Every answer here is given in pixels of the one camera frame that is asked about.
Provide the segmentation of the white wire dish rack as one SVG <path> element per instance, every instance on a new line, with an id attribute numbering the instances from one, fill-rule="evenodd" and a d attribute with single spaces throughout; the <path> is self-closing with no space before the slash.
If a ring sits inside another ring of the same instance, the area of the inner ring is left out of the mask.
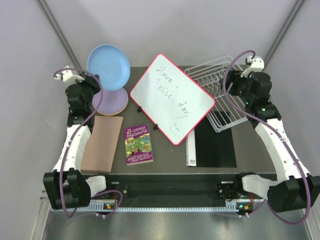
<path id="1" fill-rule="evenodd" d="M 215 106 L 206 117 L 217 133 L 248 120 L 243 113 L 230 105 L 221 89 L 224 74 L 233 59 L 232 56 L 226 55 L 184 70 L 186 75 L 215 99 Z"/>

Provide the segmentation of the purple plate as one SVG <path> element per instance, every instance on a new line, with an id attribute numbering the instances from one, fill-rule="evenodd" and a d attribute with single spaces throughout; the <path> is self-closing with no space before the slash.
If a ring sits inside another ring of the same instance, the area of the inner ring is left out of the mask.
<path id="1" fill-rule="evenodd" d="M 121 109 L 128 104 L 129 96 L 127 91 L 122 87 L 117 90 L 101 90 L 96 93 L 92 99 L 94 109 L 101 110 L 103 107 Z"/>

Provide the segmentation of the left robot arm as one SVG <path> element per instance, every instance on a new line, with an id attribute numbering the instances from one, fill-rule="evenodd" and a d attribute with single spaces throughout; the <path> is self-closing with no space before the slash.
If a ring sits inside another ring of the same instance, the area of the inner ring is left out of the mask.
<path id="1" fill-rule="evenodd" d="M 92 76 L 64 70 L 55 76 L 67 85 L 68 118 L 66 139 L 60 157 L 43 184 L 54 210 L 75 209 L 89 205 L 91 198 L 109 198 L 114 191 L 103 175 L 85 178 L 81 165 L 86 144 L 92 134 L 95 112 L 91 103 L 100 86 Z"/>

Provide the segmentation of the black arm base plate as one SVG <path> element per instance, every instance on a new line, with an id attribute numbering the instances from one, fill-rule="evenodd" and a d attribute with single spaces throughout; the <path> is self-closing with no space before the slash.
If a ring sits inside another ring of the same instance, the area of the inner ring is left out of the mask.
<path id="1" fill-rule="evenodd" d="M 235 187 L 229 187 L 230 193 L 221 196 L 220 184 L 234 184 L 239 174 L 106 174 L 106 189 L 93 196 L 104 196 L 117 190 L 126 200 L 137 197 L 159 197 L 162 201 L 169 197 L 177 200 L 194 199 L 203 202 L 209 200 L 235 199 Z"/>

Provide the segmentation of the yellow plate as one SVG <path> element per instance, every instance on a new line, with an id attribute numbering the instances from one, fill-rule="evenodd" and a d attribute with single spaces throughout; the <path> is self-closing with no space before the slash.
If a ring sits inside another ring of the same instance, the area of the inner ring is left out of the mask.
<path id="1" fill-rule="evenodd" d="M 102 109 L 99 109 L 97 112 L 103 116 L 115 116 L 122 113 L 127 106 L 128 104 L 124 105 L 122 108 L 119 108 L 118 110 L 116 110 L 115 107 L 103 107 Z"/>

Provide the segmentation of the blue plate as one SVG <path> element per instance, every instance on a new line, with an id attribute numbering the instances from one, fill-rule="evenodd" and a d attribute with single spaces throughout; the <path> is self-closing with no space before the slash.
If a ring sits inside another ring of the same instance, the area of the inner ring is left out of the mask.
<path id="1" fill-rule="evenodd" d="M 115 91 L 123 88 L 131 74 L 128 57 L 116 46 L 99 45 L 87 58 L 88 72 L 98 75 L 102 88 Z"/>

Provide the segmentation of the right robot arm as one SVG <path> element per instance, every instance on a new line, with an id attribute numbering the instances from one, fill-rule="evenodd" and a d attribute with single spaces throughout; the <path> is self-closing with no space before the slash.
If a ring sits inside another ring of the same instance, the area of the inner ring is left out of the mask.
<path id="1" fill-rule="evenodd" d="M 242 113 L 263 141 L 276 171 L 276 180 L 253 172 L 240 173 L 233 185 L 239 198 L 250 193 L 267 200 L 276 213 L 312 207 L 320 194 L 320 178 L 301 163 L 287 138 L 282 117 L 270 101 L 271 77 L 264 72 L 231 70 L 221 81 L 221 90 L 238 96 L 244 103 Z"/>

